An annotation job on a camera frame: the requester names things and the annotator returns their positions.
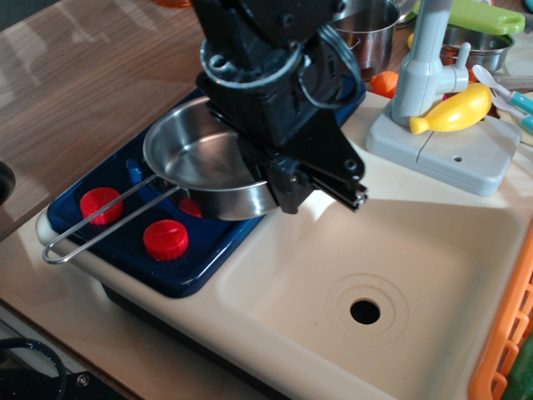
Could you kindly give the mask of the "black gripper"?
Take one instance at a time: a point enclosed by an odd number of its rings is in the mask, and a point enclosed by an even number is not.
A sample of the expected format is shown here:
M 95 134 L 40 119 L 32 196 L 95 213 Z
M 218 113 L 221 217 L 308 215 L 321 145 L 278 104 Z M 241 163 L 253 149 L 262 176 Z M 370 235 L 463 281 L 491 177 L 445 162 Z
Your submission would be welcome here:
M 367 198 L 365 165 L 336 120 L 364 97 L 356 59 L 325 24 L 305 44 L 271 53 L 250 71 L 204 42 L 198 87 L 238 132 L 255 180 L 267 180 L 284 213 L 297 214 L 314 190 L 356 211 Z

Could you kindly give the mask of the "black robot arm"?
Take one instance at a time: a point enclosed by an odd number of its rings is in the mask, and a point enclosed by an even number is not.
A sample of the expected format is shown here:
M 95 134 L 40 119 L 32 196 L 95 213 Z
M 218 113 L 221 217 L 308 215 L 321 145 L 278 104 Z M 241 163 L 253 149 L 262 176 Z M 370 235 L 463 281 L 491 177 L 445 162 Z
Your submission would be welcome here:
M 332 26 L 343 1 L 195 1 L 205 39 L 197 86 L 237 130 L 252 176 L 295 213 L 315 190 L 355 210 L 365 165 L 336 115 L 366 86 Z

